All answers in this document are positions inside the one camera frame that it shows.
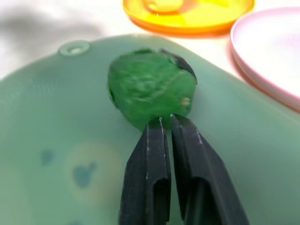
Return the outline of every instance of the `green plastic plate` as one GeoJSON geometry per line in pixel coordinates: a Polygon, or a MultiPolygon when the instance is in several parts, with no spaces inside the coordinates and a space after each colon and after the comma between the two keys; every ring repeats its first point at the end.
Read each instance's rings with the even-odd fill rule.
{"type": "MultiPolygon", "coordinates": [[[[300,115],[175,43],[136,34],[67,44],[0,83],[0,224],[117,224],[141,133],[110,102],[107,73],[144,47],[194,69],[189,118],[224,160],[250,223],[299,225],[300,115]]],[[[175,188],[170,224],[182,224],[175,188]]]]}

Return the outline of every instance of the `white plate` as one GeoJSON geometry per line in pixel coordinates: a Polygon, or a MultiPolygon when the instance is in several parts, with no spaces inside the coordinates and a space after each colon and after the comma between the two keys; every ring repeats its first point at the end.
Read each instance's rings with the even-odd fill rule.
{"type": "Polygon", "coordinates": [[[238,65],[259,88],[300,110],[300,7],[240,18],[231,30],[231,43],[238,65]]]}

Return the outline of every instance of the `stain on tray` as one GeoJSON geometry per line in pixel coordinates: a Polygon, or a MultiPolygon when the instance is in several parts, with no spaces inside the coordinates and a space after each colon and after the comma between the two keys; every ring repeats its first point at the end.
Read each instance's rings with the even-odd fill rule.
{"type": "Polygon", "coordinates": [[[50,150],[44,150],[41,153],[41,165],[49,165],[54,159],[54,153],[50,150]]]}
{"type": "Polygon", "coordinates": [[[93,172],[95,171],[96,163],[91,163],[89,166],[79,165],[73,170],[73,178],[75,183],[81,187],[86,188],[90,185],[93,172]]]}

